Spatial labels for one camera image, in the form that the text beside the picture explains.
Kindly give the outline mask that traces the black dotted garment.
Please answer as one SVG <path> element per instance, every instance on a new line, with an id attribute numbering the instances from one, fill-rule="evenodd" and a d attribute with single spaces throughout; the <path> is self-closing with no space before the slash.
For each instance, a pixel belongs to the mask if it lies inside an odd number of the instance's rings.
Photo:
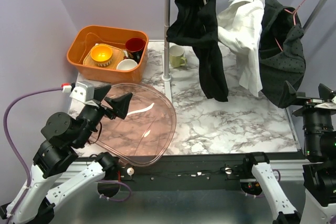
<path id="1" fill-rule="evenodd" d="M 292 101 L 283 100 L 285 81 L 298 90 L 306 71 L 301 38 L 304 35 L 295 8 L 277 0 L 265 0 L 259 43 L 259 69 L 262 93 L 279 108 Z"/>

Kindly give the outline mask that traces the white skirt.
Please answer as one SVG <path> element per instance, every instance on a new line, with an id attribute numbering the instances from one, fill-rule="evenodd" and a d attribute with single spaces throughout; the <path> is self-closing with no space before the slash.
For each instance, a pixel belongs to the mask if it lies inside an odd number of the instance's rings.
<path id="1" fill-rule="evenodd" d="M 239 85 L 258 97 L 263 85 L 259 70 L 259 42 L 265 0 L 229 0 L 217 15 L 218 39 L 236 56 Z"/>

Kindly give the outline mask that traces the plain black garment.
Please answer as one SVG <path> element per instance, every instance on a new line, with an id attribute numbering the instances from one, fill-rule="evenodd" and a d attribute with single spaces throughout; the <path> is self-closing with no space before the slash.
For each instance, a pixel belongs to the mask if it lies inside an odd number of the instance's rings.
<path id="1" fill-rule="evenodd" d="M 223 56 L 218 45 L 216 0 L 175 0 L 176 21 L 166 32 L 167 41 L 192 47 L 199 60 L 199 80 L 208 99 L 228 101 Z"/>

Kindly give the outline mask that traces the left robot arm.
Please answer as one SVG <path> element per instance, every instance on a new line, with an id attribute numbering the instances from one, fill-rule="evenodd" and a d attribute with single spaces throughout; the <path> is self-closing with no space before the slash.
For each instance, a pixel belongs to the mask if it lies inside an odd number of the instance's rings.
<path id="1" fill-rule="evenodd" d="M 88 185 L 99 182 L 123 186 L 118 158 L 108 152 L 95 156 L 91 164 L 77 175 L 56 185 L 56 181 L 76 161 L 77 149 L 83 148 L 94 132 L 100 132 L 101 120 L 124 119 L 132 93 L 118 98 L 107 97 L 111 85 L 91 87 L 65 83 L 59 90 L 82 102 L 84 108 L 73 118 L 67 113 L 54 113 L 42 128 L 45 140 L 25 166 L 26 182 L 16 198 L 1 206 L 1 218 L 7 223 L 50 223 L 56 211 Z"/>

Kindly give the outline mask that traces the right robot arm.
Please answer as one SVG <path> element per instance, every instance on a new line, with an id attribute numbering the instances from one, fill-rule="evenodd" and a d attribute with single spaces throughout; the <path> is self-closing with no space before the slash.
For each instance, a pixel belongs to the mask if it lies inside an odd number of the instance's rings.
<path id="1" fill-rule="evenodd" d="M 303 165 L 305 205 L 299 213 L 274 178 L 265 153 L 249 153 L 241 165 L 242 173 L 260 184 L 271 209 L 274 223 L 335 223 L 335 91 L 319 84 L 319 97 L 307 97 L 284 82 L 283 98 L 298 106 L 293 112 L 303 120 Z"/>

